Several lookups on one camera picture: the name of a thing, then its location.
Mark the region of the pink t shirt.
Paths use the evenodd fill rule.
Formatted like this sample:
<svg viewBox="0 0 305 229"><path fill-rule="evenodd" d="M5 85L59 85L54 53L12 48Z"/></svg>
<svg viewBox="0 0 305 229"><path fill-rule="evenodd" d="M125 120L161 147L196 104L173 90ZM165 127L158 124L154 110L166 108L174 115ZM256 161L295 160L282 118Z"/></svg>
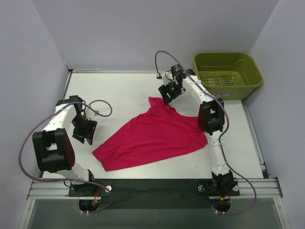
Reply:
<svg viewBox="0 0 305 229"><path fill-rule="evenodd" d="M105 171L146 165L183 156L208 144L197 117L179 114L162 98L149 97L150 108L125 125L92 154Z"/></svg>

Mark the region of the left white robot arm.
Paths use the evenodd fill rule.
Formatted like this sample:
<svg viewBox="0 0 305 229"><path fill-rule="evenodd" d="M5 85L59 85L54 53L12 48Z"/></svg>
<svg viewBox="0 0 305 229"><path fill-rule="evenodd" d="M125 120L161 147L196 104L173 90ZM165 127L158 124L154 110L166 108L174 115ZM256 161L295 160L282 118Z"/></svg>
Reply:
<svg viewBox="0 0 305 229"><path fill-rule="evenodd" d="M97 127L95 116L100 112L92 108L77 95L59 100L55 113L49 123L39 132L32 135L36 161L42 172L61 175L61 182L79 197L96 197L101 190L110 192L95 182L93 173L76 162L75 152L68 136L70 126L73 126L72 137L84 144L93 144L93 136Z"/></svg>

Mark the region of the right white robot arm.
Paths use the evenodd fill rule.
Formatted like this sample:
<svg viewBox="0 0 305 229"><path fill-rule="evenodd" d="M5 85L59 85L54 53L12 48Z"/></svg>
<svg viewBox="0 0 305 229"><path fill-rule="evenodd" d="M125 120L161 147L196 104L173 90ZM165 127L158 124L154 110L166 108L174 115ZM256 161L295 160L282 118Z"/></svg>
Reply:
<svg viewBox="0 0 305 229"><path fill-rule="evenodd" d="M220 136L225 125L223 100L215 100L203 87L193 70L184 71L178 64L172 66L170 70L158 72L156 75L157 79L163 82L158 90L165 105L171 103L185 91L188 91L199 105L197 123L207 138L212 159L212 178L207 181L207 184L198 188L199 192L208 197L219 196L221 199L239 195L237 179L234 178L222 153L223 141Z"/></svg>

